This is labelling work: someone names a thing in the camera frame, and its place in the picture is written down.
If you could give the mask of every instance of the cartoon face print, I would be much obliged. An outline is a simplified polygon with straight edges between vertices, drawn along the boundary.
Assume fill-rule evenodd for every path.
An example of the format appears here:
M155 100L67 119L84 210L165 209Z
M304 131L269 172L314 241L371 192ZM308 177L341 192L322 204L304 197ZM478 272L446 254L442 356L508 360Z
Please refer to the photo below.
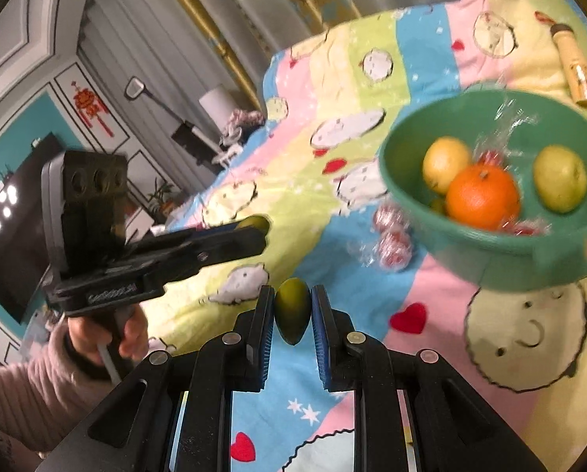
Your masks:
M269 273L262 262L240 266L228 274L217 294L209 296L208 299L224 305L253 300L258 298L261 286L267 282Z
M242 209L258 195L254 181L224 184L215 190L201 211L201 217L208 227L223 225L235 220Z
M464 323L468 354L483 377L526 392L575 375L587 301L578 284L522 294L481 290Z
M322 34L310 37L310 39L299 42L295 46L292 46L291 59L294 61L299 61L303 58L306 58L307 56L310 56L311 53L316 52L321 47L321 45L326 42L328 36L329 33L326 31Z
M473 35L477 47L493 58L505 58L519 46L514 28L494 12L477 16Z
M352 472L354 430L315 437L296 448L283 467L285 472Z
M354 140L366 134L383 122L385 110L382 108L361 112L324 122L311 137L314 149L332 149L337 145Z
M267 107L267 120L283 121L289 115L289 104L284 97L270 97L265 101Z
M392 55L388 52L374 48L363 58L361 67L363 67L365 75L377 83L390 77L394 69L394 62Z
M348 210L364 208L387 193L378 168L378 159L359 164L334 182L337 183L337 198L346 204L345 214Z

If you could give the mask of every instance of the white star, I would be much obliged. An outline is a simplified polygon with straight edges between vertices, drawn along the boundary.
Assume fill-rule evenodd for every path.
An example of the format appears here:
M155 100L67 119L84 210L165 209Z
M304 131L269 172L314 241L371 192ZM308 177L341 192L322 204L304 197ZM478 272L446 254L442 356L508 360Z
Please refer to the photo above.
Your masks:
M298 413L299 411L302 411L302 405L298 402L298 399L295 398L295 400L289 401L287 409L290 409L293 413Z
M308 405L308 408L302 408L302 411L304 412L304 415L302 415L302 417L300 417L301 420L307 420L311 426L313 426L314 422L320 422L317 419L317 416L320 414L320 412L313 411L313 408L311 408L311 405Z

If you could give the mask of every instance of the teal wall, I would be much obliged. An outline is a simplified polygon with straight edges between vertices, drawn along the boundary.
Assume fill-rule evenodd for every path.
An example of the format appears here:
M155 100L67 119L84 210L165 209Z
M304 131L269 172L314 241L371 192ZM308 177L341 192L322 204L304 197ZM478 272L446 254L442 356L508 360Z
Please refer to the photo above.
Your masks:
M44 90L24 111L6 124L0 134L0 179L8 165L12 171L20 167L24 159L31 153L31 142L36 138L44 138L49 133L57 136L65 147L80 148L81 142L72 132L71 124L56 108L49 94ZM35 300L40 305L42 299ZM16 336L22 339L25 326L15 321L0 306L0 320Z

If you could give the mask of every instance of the person's arm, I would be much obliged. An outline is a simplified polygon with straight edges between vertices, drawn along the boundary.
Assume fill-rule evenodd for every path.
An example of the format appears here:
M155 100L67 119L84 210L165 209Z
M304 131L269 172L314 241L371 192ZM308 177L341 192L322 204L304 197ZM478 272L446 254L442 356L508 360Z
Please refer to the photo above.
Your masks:
M0 367L0 430L32 451L55 448L112 389L109 381L91 378L99 377L91 374L101 362L96 342L106 339L109 334L90 320L70 320L53 331L38 358ZM140 309L125 326L120 350L134 359L147 352L147 320ZM81 367L82 361L89 367Z

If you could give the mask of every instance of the mirror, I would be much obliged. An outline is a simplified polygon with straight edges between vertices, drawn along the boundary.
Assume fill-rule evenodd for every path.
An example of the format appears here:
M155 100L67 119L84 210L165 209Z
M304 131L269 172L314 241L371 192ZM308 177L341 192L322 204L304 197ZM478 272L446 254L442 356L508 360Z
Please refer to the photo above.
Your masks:
M144 81L137 76L132 76L125 86L124 95L126 99L133 101L145 90L147 90L147 87L145 86Z

